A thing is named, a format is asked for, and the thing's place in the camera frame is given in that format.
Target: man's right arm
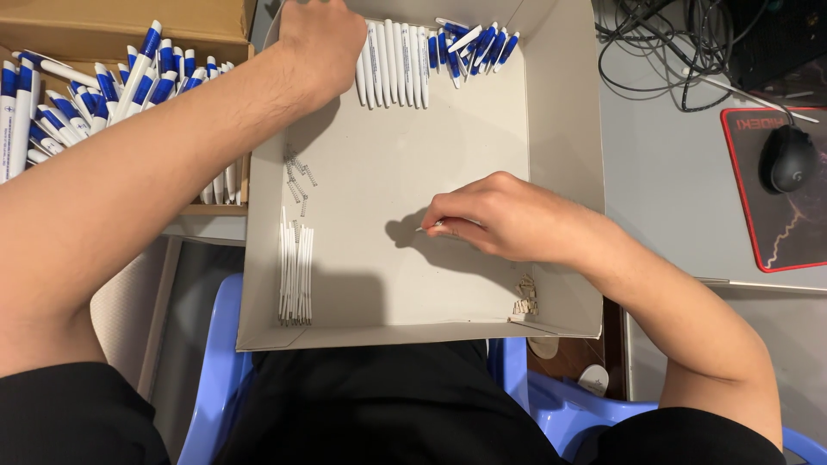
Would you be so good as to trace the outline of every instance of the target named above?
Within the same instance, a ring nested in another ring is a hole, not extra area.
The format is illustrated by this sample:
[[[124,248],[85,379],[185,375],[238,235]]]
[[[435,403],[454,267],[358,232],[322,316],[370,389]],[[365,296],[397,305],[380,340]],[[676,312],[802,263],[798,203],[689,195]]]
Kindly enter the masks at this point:
[[[441,226],[433,226],[437,220]],[[718,295],[631,238],[607,217],[507,173],[434,197],[428,235],[453,234],[513,261],[579,271],[623,305],[669,358],[660,406],[736,421],[782,446],[769,353]]]

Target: black mouse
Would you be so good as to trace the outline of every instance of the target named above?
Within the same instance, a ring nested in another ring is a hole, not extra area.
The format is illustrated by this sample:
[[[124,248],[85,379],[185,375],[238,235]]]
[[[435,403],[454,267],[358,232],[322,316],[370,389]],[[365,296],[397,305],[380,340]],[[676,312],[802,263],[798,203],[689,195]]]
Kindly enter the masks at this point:
[[[758,164],[761,182],[775,193],[800,189],[815,173],[819,153],[810,134],[785,124],[773,129]]]

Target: red-edged mouse pad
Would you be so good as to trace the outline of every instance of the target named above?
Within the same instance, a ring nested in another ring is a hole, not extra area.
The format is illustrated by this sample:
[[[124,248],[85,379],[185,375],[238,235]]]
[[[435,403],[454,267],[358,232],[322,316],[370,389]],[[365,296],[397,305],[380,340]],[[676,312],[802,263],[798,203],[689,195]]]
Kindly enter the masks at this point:
[[[769,108],[731,108],[721,112],[732,167],[747,217],[755,261],[765,273],[827,265],[827,108],[796,108],[797,118],[819,152],[817,172],[801,189],[775,194],[758,177],[758,161],[770,131],[788,124]]]

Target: cardboard box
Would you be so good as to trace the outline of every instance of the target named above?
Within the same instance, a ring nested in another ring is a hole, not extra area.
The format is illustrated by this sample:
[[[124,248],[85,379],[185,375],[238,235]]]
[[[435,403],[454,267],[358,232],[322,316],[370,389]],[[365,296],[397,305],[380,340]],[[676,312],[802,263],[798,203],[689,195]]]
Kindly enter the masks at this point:
[[[0,8],[0,60],[11,60],[10,50],[28,49],[87,74],[94,75],[96,61],[117,73],[115,64],[127,62],[127,45],[140,47],[156,19],[165,39],[182,49],[195,49],[203,61],[199,65],[206,64],[208,55],[238,65],[255,53],[247,42],[255,7],[256,0],[12,2]],[[68,97],[68,81],[46,73],[41,76],[41,102],[48,101],[44,100],[46,89]],[[250,156],[244,156],[239,165],[241,205],[202,205],[196,199],[182,214],[246,214]]]
[[[428,110],[360,106],[355,85],[253,151],[237,349],[320,348],[472,338],[597,338],[602,296],[585,278],[510,263],[414,229],[434,194],[496,170],[605,209],[599,78],[591,5],[580,0],[351,0],[366,17],[433,27],[434,17],[498,21],[521,44],[498,73],[455,90],[432,74]],[[298,155],[318,186],[300,218],[285,186]],[[313,326],[282,327],[280,206],[315,229]],[[519,277],[538,315],[515,315]]]

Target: fingers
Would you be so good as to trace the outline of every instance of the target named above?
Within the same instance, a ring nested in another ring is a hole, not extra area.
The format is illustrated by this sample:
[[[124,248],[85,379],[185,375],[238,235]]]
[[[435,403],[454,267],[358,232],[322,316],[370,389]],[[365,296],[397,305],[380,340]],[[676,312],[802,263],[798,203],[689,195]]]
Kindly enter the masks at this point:
[[[427,232],[429,237],[451,234],[470,242],[483,252],[492,253],[488,231],[479,224],[464,218],[445,218],[441,225],[428,228]]]
[[[445,217],[477,219],[477,204],[476,196],[465,192],[434,195],[421,226],[428,229]]]

